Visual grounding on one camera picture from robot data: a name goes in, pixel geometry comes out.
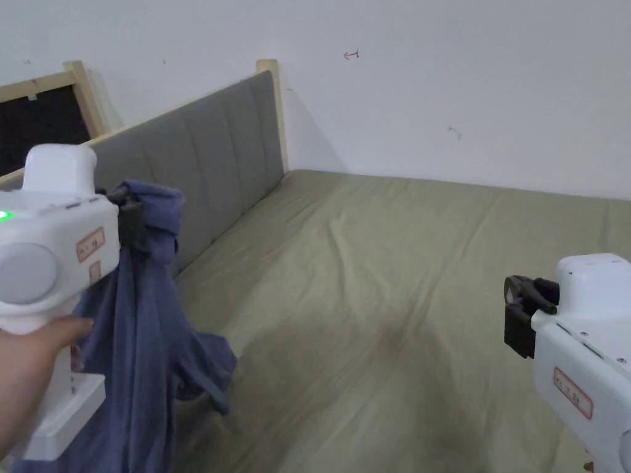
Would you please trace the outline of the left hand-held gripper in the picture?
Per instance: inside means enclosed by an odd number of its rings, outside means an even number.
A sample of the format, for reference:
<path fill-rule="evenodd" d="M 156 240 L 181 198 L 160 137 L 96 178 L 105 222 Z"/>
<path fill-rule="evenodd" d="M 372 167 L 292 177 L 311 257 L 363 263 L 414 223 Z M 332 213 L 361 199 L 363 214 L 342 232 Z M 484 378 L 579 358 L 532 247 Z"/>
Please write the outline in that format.
<path fill-rule="evenodd" d="M 1 192 L 1 329 L 25 334 L 72 314 L 81 294 L 112 272 L 123 245 L 144 233 L 142 203 L 128 186 L 97 187 L 93 149 L 39 144 L 20 189 Z M 56 459 L 105 400 L 105 378 L 75 374 L 70 349 L 14 455 Z"/>

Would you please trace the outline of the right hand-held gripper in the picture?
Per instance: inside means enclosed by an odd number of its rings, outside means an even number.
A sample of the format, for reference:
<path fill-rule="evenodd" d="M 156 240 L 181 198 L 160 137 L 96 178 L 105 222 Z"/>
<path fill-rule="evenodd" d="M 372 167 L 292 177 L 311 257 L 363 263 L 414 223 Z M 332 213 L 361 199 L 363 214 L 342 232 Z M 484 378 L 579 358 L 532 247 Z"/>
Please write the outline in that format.
<path fill-rule="evenodd" d="M 532 360 L 537 393 L 593 456 L 630 471 L 630 263 L 610 253 L 559 261 L 556 280 L 504 281 L 504 342 Z"/>

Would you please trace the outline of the person's left hand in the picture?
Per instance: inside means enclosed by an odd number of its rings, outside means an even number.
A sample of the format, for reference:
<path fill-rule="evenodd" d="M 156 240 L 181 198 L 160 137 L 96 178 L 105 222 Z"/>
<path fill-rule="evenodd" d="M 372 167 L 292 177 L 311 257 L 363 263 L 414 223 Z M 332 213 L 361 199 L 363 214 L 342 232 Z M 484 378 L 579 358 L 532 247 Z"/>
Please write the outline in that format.
<path fill-rule="evenodd" d="M 1 458 L 31 427 L 63 349 L 70 349 L 71 368 L 83 369 L 78 342 L 92 330 L 89 318 L 62 317 L 27 334 L 1 331 Z"/>

